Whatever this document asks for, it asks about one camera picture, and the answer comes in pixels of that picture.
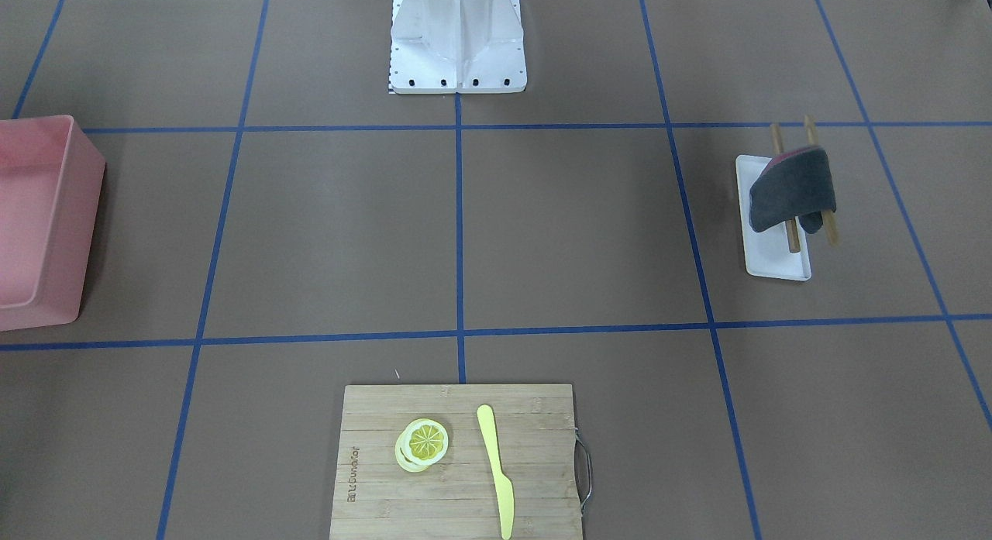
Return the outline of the grey pink cleaning cloth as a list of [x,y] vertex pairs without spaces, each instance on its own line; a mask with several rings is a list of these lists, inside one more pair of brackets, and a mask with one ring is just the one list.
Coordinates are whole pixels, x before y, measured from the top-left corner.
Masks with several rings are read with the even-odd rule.
[[837,209],[828,152],[822,146],[804,146],[773,156],[752,184],[749,198],[754,232],[790,218],[797,218],[807,234],[819,232],[822,212]]

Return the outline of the yellow lemon slice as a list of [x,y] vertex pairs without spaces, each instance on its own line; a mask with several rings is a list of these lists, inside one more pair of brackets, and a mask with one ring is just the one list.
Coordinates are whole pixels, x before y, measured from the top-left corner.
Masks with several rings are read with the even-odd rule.
[[394,459],[405,472],[425,472],[447,453],[450,438],[446,427],[429,418],[412,421],[394,442]]

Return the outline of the wooden cutting board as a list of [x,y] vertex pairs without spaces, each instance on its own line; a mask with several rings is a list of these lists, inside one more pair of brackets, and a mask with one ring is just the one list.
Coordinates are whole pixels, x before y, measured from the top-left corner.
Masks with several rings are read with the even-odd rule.
[[[476,420],[492,406],[501,463],[514,486],[511,539],[581,539],[574,392],[568,384],[349,385],[343,395],[332,539],[501,539],[498,504]],[[408,473],[394,442],[429,418],[446,455]]]

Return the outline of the yellow plastic knife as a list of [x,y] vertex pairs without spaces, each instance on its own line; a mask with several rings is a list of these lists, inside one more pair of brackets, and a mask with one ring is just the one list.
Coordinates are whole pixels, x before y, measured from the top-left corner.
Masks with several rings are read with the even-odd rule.
[[476,409],[476,420],[482,435],[496,493],[500,536],[501,539],[511,539],[516,520],[516,497],[513,483],[504,473],[501,463],[498,429],[492,406],[481,404]]

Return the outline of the white rectangular tray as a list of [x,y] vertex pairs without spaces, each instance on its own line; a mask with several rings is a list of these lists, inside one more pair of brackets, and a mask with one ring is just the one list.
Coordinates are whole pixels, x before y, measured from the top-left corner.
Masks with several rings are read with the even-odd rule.
[[791,252],[786,223],[779,223],[765,232],[755,232],[750,225],[750,190],[770,160],[768,156],[751,155],[739,155],[735,159],[746,271],[754,277],[805,282],[811,279],[812,271],[804,230],[797,227],[800,251]]

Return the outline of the wooden chopstick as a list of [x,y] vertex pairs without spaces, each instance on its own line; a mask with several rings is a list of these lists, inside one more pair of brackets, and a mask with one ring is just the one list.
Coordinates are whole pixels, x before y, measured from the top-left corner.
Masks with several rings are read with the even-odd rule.
[[[816,128],[814,117],[809,114],[804,116],[804,130],[805,137],[809,145],[818,146],[818,128]],[[828,243],[831,247],[837,247],[840,244],[840,234],[839,227],[835,220],[834,211],[832,209],[822,209],[821,218],[823,221],[823,230],[825,230],[825,235],[828,237]]]
[[[772,123],[770,125],[771,138],[773,144],[773,154],[776,156],[782,155],[784,152],[784,138],[782,133],[782,127],[779,123]],[[789,218],[784,220],[784,231],[787,234],[787,243],[789,243],[790,253],[800,253],[801,251],[801,241],[800,236],[798,236],[798,228],[795,218]]]

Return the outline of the pink plastic bin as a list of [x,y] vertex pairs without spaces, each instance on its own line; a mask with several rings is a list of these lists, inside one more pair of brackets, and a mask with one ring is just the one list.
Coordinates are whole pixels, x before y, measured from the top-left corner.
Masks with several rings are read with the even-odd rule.
[[2,121],[2,331],[77,320],[105,168],[70,115]]

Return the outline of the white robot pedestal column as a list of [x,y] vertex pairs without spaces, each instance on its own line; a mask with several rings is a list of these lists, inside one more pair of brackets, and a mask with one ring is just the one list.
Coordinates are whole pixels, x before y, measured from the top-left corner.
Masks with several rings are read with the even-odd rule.
[[392,0],[387,88],[397,95],[521,93],[521,0]]

